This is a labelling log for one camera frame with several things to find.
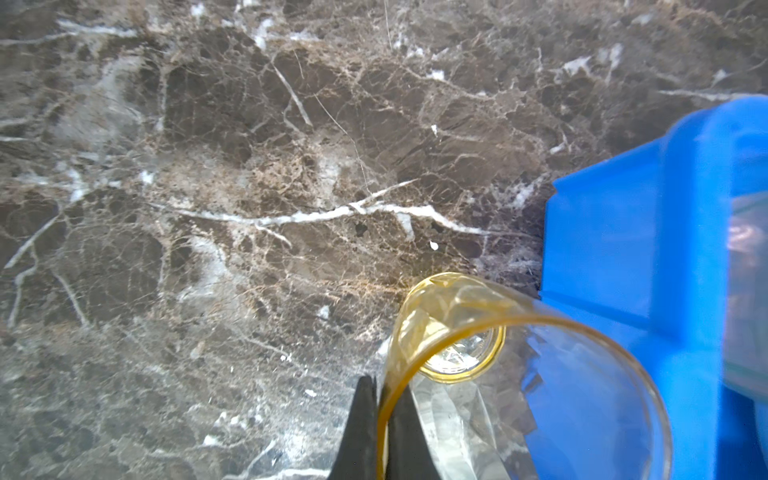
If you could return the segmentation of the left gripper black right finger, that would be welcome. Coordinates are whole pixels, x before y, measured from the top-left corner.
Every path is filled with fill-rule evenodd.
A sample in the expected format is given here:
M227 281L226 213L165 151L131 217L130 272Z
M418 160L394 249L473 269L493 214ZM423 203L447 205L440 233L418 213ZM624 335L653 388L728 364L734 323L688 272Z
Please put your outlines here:
M409 387L388 421L387 480L440 480Z

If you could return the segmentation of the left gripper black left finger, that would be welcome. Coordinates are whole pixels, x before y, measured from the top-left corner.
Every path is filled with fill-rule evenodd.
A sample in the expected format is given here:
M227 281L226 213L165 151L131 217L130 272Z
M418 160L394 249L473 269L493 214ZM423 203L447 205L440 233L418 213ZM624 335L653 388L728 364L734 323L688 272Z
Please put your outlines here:
M376 382L369 375L358 379L342 440L328 480L376 479Z

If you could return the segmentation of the yellow transparent cup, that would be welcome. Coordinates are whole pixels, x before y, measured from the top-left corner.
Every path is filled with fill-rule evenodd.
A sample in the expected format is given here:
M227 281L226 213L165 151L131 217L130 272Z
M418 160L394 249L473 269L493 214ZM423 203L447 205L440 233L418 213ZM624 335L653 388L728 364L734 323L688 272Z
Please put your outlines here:
M377 475L409 387L441 479L667 479L673 444L650 375L605 334L475 276L405 297L384 367Z

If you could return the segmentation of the green transparent cup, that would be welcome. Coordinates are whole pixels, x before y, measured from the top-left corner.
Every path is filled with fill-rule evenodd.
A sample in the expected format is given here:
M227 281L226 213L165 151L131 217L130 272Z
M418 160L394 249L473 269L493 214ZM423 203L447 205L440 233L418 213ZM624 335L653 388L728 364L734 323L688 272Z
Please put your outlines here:
M767 401L767 194L732 201L724 382L757 402Z

